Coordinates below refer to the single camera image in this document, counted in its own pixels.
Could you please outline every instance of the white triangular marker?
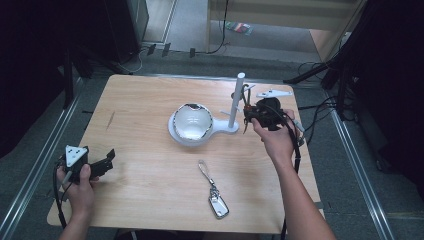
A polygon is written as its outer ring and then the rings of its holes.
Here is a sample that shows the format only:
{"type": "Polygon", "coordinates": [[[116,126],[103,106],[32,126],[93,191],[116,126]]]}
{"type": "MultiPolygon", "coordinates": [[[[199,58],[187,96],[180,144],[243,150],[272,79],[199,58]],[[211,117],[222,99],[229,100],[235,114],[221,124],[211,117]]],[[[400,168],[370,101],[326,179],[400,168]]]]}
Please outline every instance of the white triangular marker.
{"type": "Polygon", "coordinates": [[[66,146],[66,166],[72,167],[86,152],[85,148],[66,146]]]}

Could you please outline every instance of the bowl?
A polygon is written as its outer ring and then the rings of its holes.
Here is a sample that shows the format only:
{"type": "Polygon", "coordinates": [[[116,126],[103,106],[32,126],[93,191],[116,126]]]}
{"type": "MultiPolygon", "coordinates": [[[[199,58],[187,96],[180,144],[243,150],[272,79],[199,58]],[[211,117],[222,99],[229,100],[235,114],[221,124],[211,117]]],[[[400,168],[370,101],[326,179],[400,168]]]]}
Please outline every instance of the bowl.
{"type": "Polygon", "coordinates": [[[213,118],[211,112],[198,103],[182,105],[174,115],[175,133],[184,141],[203,141],[212,132],[213,118]]]}

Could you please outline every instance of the white pole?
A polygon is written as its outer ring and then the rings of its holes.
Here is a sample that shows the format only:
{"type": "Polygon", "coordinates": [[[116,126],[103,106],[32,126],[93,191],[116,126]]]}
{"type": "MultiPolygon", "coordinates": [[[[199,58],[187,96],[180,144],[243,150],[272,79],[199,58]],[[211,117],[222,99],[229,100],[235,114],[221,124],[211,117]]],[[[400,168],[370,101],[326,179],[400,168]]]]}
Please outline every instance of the white pole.
{"type": "Polygon", "coordinates": [[[244,82],[245,76],[246,76],[246,74],[244,74],[244,73],[239,73],[237,75],[236,89],[234,90],[233,104],[231,105],[230,120],[228,121],[228,127],[229,128],[233,128],[234,121],[236,120],[237,107],[238,107],[238,103],[240,101],[241,90],[242,90],[242,87],[243,87],[243,82],[244,82]]]}

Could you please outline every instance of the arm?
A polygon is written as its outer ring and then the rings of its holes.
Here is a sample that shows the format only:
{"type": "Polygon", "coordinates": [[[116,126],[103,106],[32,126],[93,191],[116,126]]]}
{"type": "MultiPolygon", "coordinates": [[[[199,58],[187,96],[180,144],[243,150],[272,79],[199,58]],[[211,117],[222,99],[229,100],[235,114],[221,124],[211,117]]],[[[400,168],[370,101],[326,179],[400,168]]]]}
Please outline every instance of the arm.
{"type": "MultiPolygon", "coordinates": [[[[59,168],[56,173],[58,179],[63,181],[65,177],[63,167],[59,168]]],[[[72,216],[60,235],[59,239],[61,240],[86,238],[94,205],[94,191],[90,183],[90,174],[90,166],[85,164],[80,172],[80,183],[72,184],[67,191],[71,202],[72,216]]],[[[63,189],[66,189],[69,184],[63,185],[63,189]]]]}
{"type": "MultiPolygon", "coordinates": [[[[292,110],[285,111],[292,119],[292,110]]],[[[288,129],[268,131],[252,119],[255,132],[261,137],[280,180],[287,231],[290,239],[335,239],[335,236],[305,189],[293,168],[293,144],[288,129]]]]}

